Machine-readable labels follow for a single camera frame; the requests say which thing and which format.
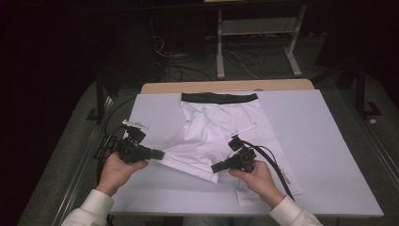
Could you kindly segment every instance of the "black waistband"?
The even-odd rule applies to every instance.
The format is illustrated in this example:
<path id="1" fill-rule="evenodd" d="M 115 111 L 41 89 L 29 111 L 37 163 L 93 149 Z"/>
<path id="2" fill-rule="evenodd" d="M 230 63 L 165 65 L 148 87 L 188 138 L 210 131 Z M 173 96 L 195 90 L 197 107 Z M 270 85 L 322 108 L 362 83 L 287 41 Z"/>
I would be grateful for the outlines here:
<path id="1" fill-rule="evenodd" d="M 250 95 L 230 95 L 230 94 L 216 94 L 212 92 L 202 93 L 182 93 L 182 101 L 188 103 L 200 103 L 200 104 L 240 104 L 247 103 L 257 100 L 258 96 L 256 93 Z"/>

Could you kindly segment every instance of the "human hand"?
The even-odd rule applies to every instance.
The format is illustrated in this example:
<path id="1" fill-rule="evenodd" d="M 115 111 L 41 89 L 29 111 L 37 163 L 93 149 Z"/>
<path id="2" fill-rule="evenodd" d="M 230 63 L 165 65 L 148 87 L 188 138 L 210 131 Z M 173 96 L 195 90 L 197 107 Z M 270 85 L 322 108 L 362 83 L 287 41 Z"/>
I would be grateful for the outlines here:
<path id="1" fill-rule="evenodd" d="M 120 186 L 126 184 L 134 172 L 142 170 L 148 165 L 147 161 L 126 164 L 120 160 L 118 153 L 112 153 L 104 163 L 100 183 L 96 189 L 104 194 L 113 196 Z"/>
<path id="2" fill-rule="evenodd" d="M 257 160 L 253 162 L 253 166 L 255 169 L 251 173 L 230 169 L 229 174 L 243 180 L 247 187 L 257 193 L 270 207 L 276 207 L 284 196 L 276 188 L 269 167 L 266 163 Z"/>

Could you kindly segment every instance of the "white shirt cuff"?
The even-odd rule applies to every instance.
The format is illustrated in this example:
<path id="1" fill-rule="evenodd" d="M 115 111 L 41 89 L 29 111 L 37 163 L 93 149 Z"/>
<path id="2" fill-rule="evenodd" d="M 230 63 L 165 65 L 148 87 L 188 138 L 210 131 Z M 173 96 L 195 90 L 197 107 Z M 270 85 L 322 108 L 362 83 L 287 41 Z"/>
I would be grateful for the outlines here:
<path id="1" fill-rule="evenodd" d="M 114 201 L 111 197 L 101 191 L 92 189 L 80 208 L 100 218 L 106 218 L 113 204 Z"/>
<path id="2" fill-rule="evenodd" d="M 289 225 L 302 211 L 290 197 L 286 196 L 271 212 L 270 216 L 279 225 Z"/>

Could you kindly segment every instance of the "dark background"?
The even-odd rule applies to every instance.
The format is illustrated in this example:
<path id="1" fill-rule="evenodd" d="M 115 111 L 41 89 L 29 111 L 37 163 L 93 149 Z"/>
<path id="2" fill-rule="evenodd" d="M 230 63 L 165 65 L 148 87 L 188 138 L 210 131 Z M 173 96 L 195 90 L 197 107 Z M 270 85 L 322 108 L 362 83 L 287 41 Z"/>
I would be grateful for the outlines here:
<path id="1" fill-rule="evenodd" d="M 347 56 L 360 58 L 367 73 L 379 80 L 399 105 L 395 68 L 399 63 L 395 54 L 399 51 L 395 45 L 399 40 L 398 4 L 361 2 L 319 1 L 308 6 L 301 33 L 327 32 L 317 63 L 331 67 Z M 123 6 L 125 1 L 112 3 Z M 214 11 L 195 16 L 158 12 L 154 19 L 154 14 L 147 12 L 93 13 L 87 11 L 90 4 L 0 2 L 1 102 L 6 111 L 2 114 L 2 225 L 18 222 L 76 103 L 98 71 L 107 72 L 106 88 L 114 94 L 121 86 L 156 82 L 161 71 L 153 54 L 152 35 L 162 34 L 188 48 L 193 40 L 215 33 L 215 27 L 209 25 L 215 24 Z M 108 7 L 106 1 L 92 4 L 93 8 Z M 147 6 L 149 1 L 129 4 Z"/>

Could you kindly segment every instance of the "white sleeve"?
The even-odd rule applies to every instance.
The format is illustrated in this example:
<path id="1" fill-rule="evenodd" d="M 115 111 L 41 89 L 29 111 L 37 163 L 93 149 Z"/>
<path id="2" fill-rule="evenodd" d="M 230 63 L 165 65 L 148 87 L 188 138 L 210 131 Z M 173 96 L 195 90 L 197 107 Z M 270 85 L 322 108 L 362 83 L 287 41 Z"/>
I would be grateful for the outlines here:
<path id="1" fill-rule="evenodd" d="M 92 225 L 106 224 L 106 216 L 111 210 L 114 201 L 108 195 L 98 190 L 91 190 L 90 194 L 80 208 L 73 210 L 62 222 L 62 226 L 68 225 Z"/>
<path id="2" fill-rule="evenodd" d="M 297 205 L 288 196 L 270 212 L 270 216 L 281 226 L 323 225 L 314 214 Z"/>

